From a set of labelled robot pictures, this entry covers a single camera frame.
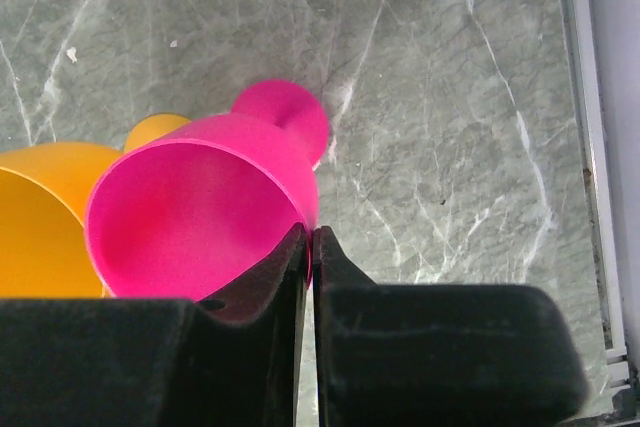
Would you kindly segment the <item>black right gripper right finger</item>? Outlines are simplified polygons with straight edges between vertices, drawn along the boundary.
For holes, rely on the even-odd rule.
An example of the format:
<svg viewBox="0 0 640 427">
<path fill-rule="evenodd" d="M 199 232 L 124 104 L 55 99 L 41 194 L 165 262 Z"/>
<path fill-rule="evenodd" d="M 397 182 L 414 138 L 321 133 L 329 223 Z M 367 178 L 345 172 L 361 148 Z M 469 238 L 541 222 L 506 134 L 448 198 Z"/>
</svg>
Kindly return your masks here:
<svg viewBox="0 0 640 427">
<path fill-rule="evenodd" d="M 323 426 L 553 426 L 589 386 L 564 317 L 513 284 L 379 284 L 329 227 L 311 265 Z"/>
</svg>

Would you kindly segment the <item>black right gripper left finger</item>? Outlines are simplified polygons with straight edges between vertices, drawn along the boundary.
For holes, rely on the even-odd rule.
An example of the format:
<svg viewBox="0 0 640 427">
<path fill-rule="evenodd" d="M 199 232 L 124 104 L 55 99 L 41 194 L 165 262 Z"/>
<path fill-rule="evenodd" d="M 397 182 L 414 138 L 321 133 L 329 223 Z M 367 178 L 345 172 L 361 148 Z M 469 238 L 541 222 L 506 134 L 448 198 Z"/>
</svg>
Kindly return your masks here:
<svg viewBox="0 0 640 427">
<path fill-rule="evenodd" d="M 306 233 L 209 297 L 5 300 L 5 426 L 292 426 Z"/>
</svg>

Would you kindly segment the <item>pink plastic wine glass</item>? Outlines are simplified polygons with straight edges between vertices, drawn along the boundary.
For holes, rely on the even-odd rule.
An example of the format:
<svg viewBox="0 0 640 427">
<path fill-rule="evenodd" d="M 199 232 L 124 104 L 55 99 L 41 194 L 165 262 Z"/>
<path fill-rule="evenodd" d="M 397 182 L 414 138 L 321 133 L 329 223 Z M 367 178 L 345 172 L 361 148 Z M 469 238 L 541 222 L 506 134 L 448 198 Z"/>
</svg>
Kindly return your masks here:
<svg viewBox="0 0 640 427">
<path fill-rule="evenodd" d="M 199 301 L 318 223 L 330 126 L 306 88 L 271 79 L 118 159 L 89 197 L 85 242 L 116 298 Z"/>
</svg>

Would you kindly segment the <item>orange plastic wine glass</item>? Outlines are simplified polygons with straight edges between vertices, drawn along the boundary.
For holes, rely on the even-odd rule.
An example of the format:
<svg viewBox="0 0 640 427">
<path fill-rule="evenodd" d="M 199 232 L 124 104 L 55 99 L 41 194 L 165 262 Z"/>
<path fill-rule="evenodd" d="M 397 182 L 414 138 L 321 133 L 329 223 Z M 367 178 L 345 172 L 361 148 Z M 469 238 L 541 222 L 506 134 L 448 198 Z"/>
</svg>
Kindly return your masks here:
<svg viewBox="0 0 640 427">
<path fill-rule="evenodd" d="M 85 245 L 87 202 L 122 153 L 53 142 L 1 155 L 1 295 L 109 298 Z"/>
</svg>

